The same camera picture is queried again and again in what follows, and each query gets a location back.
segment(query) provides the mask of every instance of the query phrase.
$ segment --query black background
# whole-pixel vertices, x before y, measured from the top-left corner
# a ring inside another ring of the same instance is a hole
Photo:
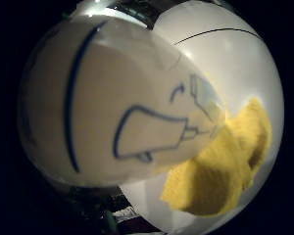
[[[285,128],[273,171],[255,200],[213,234],[294,234],[294,1],[228,0],[264,38],[278,67]],[[90,233],[37,183],[16,130],[16,97],[25,60],[43,33],[74,7],[69,0],[0,1],[0,231]]]

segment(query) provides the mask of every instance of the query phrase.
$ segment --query blue ink drawing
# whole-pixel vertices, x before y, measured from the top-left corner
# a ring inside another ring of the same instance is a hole
[[[180,85],[176,86],[176,88],[172,91],[171,93],[171,96],[170,96],[170,103],[173,103],[174,101],[174,98],[175,96],[178,94],[178,93],[181,93],[183,94],[185,91],[185,87],[184,87],[184,84],[181,83]]]
[[[67,94],[65,97],[65,108],[64,108],[65,138],[66,138],[68,154],[69,154],[72,167],[77,173],[79,173],[79,166],[78,166],[77,158],[75,155],[73,131],[72,131],[74,88],[75,88],[75,83],[77,80],[79,68],[82,63],[82,59],[85,55],[85,52],[87,51],[87,48],[89,44],[91,43],[92,39],[94,38],[94,36],[100,31],[100,29],[103,27],[103,25],[106,22],[107,21],[103,21],[99,23],[98,25],[96,25],[92,30],[90,30],[90,32],[86,35],[86,37],[82,41],[80,47],[77,50],[75,58],[73,60],[71,72],[70,72],[70,76],[69,76],[68,84],[67,84]]]
[[[199,103],[199,97],[204,93],[204,91],[209,91],[212,88],[210,85],[206,84],[203,79],[198,77],[196,74],[192,74],[190,76],[190,93],[191,96],[194,98],[195,105],[205,114],[209,121],[213,122],[213,119],[209,115],[209,113],[204,109],[204,107]]]
[[[166,138],[159,141],[160,135]],[[144,163],[153,161],[152,154],[159,151],[174,150],[185,140],[197,135],[208,134],[196,126],[188,126],[187,117],[171,117],[140,105],[130,107],[123,114],[116,131],[113,153],[119,160],[137,158]]]

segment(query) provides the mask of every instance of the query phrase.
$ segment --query blue line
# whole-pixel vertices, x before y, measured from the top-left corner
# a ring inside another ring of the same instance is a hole
[[[122,116],[122,118],[120,120],[120,124],[119,124],[119,126],[117,128],[117,131],[116,131],[114,144],[113,144],[113,153],[114,153],[114,156],[117,159],[134,157],[134,156],[141,155],[142,153],[150,153],[150,152],[156,152],[156,151],[164,151],[164,150],[169,150],[169,149],[176,149],[178,147],[178,145],[180,144],[180,141],[177,143],[176,146],[172,146],[172,147],[164,147],[164,148],[160,147],[160,148],[157,148],[157,149],[148,149],[146,151],[142,151],[142,153],[130,153],[130,154],[126,154],[126,155],[120,155],[119,151],[118,151],[118,146],[119,146],[119,140],[121,138],[121,133],[123,131],[124,125],[126,124],[126,121],[127,121],[128,117],[130,117],[130,115],[133,112],[137,112],[137,111],[145,113],[145,114],[147,114],[149,116],[152,116],[152,117],[162,118],[162,119],[166,119],[166,120],[169,120],[169,121],[184,121],[185,122],[184,129],[187,127],[187,123],[188,123],[188,118],[187,117],[164,116],[164,115],[159,114],[159,113],[157,113],[155,111],[149,110],[149,109],[147,109],[147,108],[145,108],[143,106],[134,105],[134,106],[130,107],[128,110],[126,110],[126,112],[124,113],[124,115]]]
[[[192,75],[190,77],[191,81],[190,81],[190,90],[191,90],[191,96],[194,98],[194,103],[195,105],[205,114],[205,116],[208,118],[208,120],[210,122],[213,122],[213,119],[210,117],[210,115],[208,114],[208,112],[204,109],[204,107],[201,106],[201,104],[199,104],[199,102],[197,101],[198,98],[198,94],[197,94],[197,81],[196,81],[196,77],[194,75]]]
[[[80,69],[80,65],[82,63],[83,56],[93,39],[93,37],[99,32],[101,27],[106,23],[106,21],[99,23],[95,26],[85,37],[83,42],[81,43],[74,61],[72,63],[71,72],[69,76],[69,81],[67,85],[67,94],[65,98],[65,111],[64,111],[64,123],[65,123],[65,138],[67,143],[67,148],[69,152],[69,158],[71,160],[71,164],[73,169],[76,172],[79,172],[79,166],[77,163],[75,151],[74,151],[74,141],[73,141],[73,131],[72,131],[72,110],[73,110],[73,100],[74,100],[74,88],[75,82],[77,79],[77,75]]]
[[[184,91],[185,91],[185,87],[184,87],[183,83],[176,86],[176,88],[174,89],[174,91],[172,92],[172,94],[170,96],[170,103],[173,103],[174,97],[177,94],[177,92],[184,93]]]

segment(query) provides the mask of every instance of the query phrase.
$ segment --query white surface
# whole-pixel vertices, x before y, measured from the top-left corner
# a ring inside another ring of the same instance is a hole
[[[255,32],[228,10],[191,1],[159,17],[155,32],[169,43],[223,27]],[[259,97],[269,113],[273,140],[265,163],[253,187],[245,191],[239,206],[225,215],[204,218],[172,211],[160,201],[166,174],[123,185],[122,191],[135,209],[150,223],[170,234],[205,234],[232,219],[255,197],[275,162],[283,129],[283,97],[279,76],[265,43],[241,31],[216,31],[193,37],[176,45],[215,86],[226,107],[235,115],[250,97]]]

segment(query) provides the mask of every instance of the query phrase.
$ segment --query yellow cloth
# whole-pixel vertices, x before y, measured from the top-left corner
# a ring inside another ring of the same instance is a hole
[[[168,174],[161,199],[173,210],[219,215],[237,206],[251,186],[271,142],[271,126],[257,99],[228,119],[216,139],[197,157]]]

